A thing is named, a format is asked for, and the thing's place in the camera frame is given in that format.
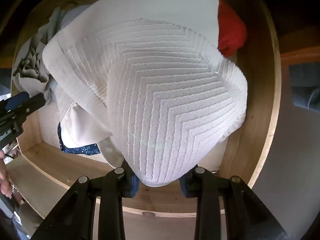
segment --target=chevron pattern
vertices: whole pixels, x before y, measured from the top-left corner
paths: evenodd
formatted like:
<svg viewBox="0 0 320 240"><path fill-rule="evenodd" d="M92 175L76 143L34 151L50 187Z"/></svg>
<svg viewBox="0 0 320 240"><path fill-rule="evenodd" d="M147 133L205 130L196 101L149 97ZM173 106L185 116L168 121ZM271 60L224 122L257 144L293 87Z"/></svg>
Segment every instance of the chevron pattern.
<svg viewBox="0 0 320 240"><path fill-rule="evenodd" d="M64 52L107 106L122 154L148 186L181 177L243 121L244 75L186 27L139 19Z"/></svg>

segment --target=red fabric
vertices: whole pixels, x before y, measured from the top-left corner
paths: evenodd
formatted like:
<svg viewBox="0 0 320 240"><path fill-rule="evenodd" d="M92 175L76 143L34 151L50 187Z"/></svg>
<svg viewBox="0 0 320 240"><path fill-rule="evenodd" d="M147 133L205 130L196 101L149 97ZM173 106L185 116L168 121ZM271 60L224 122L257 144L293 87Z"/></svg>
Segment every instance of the red fabric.
<svg viewBox="0 0 320 240"><path fill-rule="evenodd" d="M247 28L236 12L220 0L218 9L218 50L225 57L241 48L247 39Z"/></svg>

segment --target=silver screw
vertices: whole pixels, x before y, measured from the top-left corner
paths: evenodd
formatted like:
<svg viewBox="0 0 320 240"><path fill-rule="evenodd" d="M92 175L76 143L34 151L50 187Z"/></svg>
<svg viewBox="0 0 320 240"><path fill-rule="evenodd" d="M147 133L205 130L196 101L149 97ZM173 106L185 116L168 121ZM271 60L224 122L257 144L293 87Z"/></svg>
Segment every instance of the silver screw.
<svg viewBox="0 0 320 240"><path fill-rule="evenodd" d="M241 179L238 177L238 176L233 176L231 178L231 180L234 182L234 183L239 183L241 181Z"/></svg>
<svg viewBox="0 0 320 240"><path fill-rule="evenodd" d="M122 168L116 168L115 169L115 173L116 174L121 174L121 173L123 173L124 172L124 169L122 169Z"/></svg>
<svg viewBox="0 0 320 240"><path fill-rule="evenodd" d="M196 173L204 173L204 168L196 167Z"/></svg>
<svg viewBox="0 0 320 240"><path fill-rule="evenodd" d="M88 178L87 178L86 176L82 176L82 177L80 177L80 178L78 179L78 181L79 181L80 183L85 183L85 182L87 182L87 180L88 180Z"/></svg>

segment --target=white towel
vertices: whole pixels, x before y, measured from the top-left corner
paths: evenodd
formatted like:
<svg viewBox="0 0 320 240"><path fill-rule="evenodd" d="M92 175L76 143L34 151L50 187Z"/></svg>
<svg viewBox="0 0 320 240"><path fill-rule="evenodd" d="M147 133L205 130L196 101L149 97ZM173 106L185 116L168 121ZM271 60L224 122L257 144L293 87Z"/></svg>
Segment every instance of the white towel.
<svg viewBox="0 0 320 240"><path fill-rule="evenodd" d="M58 84L148 186L178 179L244 119L245 77L217 49L218 4L100 0L44 49Z"/></svg>

